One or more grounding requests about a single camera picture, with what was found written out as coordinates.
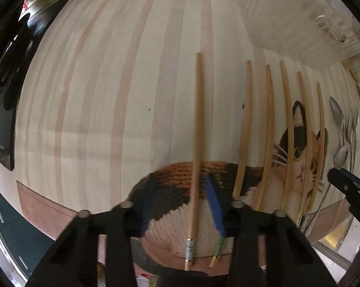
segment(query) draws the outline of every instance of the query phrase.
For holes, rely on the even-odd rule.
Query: cat's ear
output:
[[[294,127],[305,126],[305,109],[301,102],[296,100],[293,105],[293,122]]]

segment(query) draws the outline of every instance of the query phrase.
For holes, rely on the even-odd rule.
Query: wooden chopstick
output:
[[[204,73],[203,73],[203,56],[201,53],[196,54],[195,70],[195,120],[193,134],[193,169],[192,169],[192,186],[189,208],[188,238],[185,256],[185,270],[189,271],[193,261],[195,248],[195,239],[197,234],[197,217],[199,205],[199,186],[200,170],[204,156]]]
[[[309,179],[310,179],[310,163],[312,162],[312,132],[311,132],[311,121],[310,121],[310,104],[308,99],[308,94],[306,92],[306,86],[304,79],[302,77],[301,71],[298,71],[298,79],[301,86],[301,93],[302,93],[302,101],[304,103],[305,108],[305,127],[306,127],[306,159],[305,159],[305,173],[304,173],[304,182],[303,182],[303,189],[301,193],[301,199],[298,206],[298,213],[296,217],[296,225],[299,226],[304,207],[306,202],[306,196],[308,192],[309,186]]]
[[[317,82],[317,92],[318,92],[318,105],[320,112],[320,149],[318,154],[318,165],[317,172],[315,173],[315,183],[313,184],[312,195],[310,196],[308,207],[306,211],[309,213],[312,210],[313,203],[315,201],[315,194],[317,193],[318,184],[321,180],[321,172],[324,165],[324,150],[325,150],[325,121],[324,121],[324,103],[322,101],[322,92],[320,82]]]
[[[267,76],[267,88],[268,88],[267,143],[265,148],[264,171],[262,174],[261,182],[258,185],[258,189],[257,189],[258,193],[256,193],[257,200],[255,203],[255,210],[261,210],[262,208],[265,191],[268,184],[269,171],[272,166],[272,160],[273,160],[273,146],[274,146],[274,134],[275,134],[275,104],[274,104],[274,95],[273,95],[272,74],[269,65],[266,66],[266,76]]]
[[[290,194],[290,185],[292,184],[292,174],[293,174],[292,169],[293,169],[293,160],[294,160],[294,122],[293,122],[292,101],[290,98],[288,72],[283,61],[280,61],[280,68],[282,75],[282,83],[284,86],[285,108],[287,113],[287,125],[288,125],[287,173],[285,176],[284,191],[282,193],[282,199],[281,199],[281,209],[285,209]]]
[[[241,194],[242,183],[244,181],[245,169],[248,163],[248,151],[250,143],[250,123],[252,121],[252,101],[253,101],[253,77],[252,64],[247,60],[247,77],[246,77],[246,99],[244,109],[244,119],[242,122],[241,132],[241,146],[240,146],[240,161],[237,168],[236,180],[234,182],[232,198],[237,200]],[[209,267],[214,267],[219,261],[221,252],[225,245],[225,237],[220,237],[217,245],[217,250],[212,257]]]

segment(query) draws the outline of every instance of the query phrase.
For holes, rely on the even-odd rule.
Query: cat's body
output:
[[[299,202],[303,190],[303,179],[309,175],[308,191],[313,188],[313,179],[316,176],[319,153],[319,137],[312,132],[313,156],[311,169],[305,170],[306,155],[306,125],[304,108],[299,101],[293,106],[294,118],[294,162],[292,165],[292,185],[286,210],[294,219],[297,215]],[[269,173],[269,181],[264,195],[262,211],[274,212],[281,206],[286,175],[288,132],[283,134],[279,144],[275,144],[273,164]],[[155,171],[153,174],[158,178],[158,192],[154,199],[154,207],[145,234],[145,240],[160,249],[170,251],[174,256],[185,257],[185,242],[187,238],[189,219],[189,195],[191,186],[192,162],[180,162],[168,165]],[[204,191],[204,178],[208,173],[214,173],[224,189],[233,190],[237,173],[237,164],[219,161],[205,161],[202,165],[200,181],[200,207],[197,241],[195,245],[195,257],[212,256],[216,249],[219,234],[216,231]],[[263,167],[246,167],[246,172],[241,189],[241,199],[248,205],[252,205],[256,189],[261,181]],[[139,189],[145,183],[143,178],[131,191]],[[232,249],[232,241],[225,245],[223,253],[229,253]]]

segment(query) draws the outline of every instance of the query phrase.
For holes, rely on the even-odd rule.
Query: cat's head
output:
[[[315,134],[313,131],[309,135],[312,139],[312,160],[310,168],[305,170],[306,161],[306,120],[305,120],[305,108],[298,100],[293,105],[293,122],[294,122],[294,157],[293,157],[293,187],[302,187],[305,171],[310,174],[310,179],[317,175],[317,165],[319,156],[319,144],[321,138],[321,132]],[[326,155],[327,148],[327,130],[325,129],[325,147],[324,156]],[[276,154],[274,156],[273,165],[276,167],[285,167],[287,163],[288,152],[288,130],[284,132],[281,137],[279,145],[276,146]]]

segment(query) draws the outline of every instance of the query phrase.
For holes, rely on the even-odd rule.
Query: white plastic container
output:
[[[252,43],[321,69],[360,52],[360,39],[326,0],[237,0]]]

